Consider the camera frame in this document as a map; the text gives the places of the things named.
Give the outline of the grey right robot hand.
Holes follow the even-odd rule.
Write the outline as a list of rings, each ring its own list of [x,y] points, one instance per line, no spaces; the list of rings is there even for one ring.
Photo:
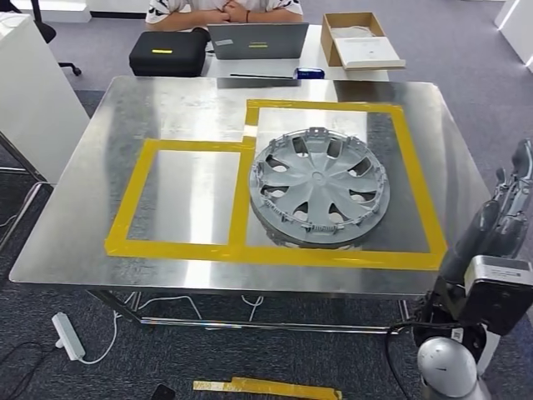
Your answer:
[[[442,260],[439,276],[459,284],[478,255],[515,258],[528,228],[526,211],[532,198],[532,141],[522,139],[512,156],[513,169],[496,171],[493,196],[484,202]]]

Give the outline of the person's left hand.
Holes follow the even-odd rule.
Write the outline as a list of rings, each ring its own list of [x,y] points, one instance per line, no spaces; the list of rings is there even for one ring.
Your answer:
[[[231,23],[247,23],[249,11],[237,1],[228,1],[224,6],[224,12]]]

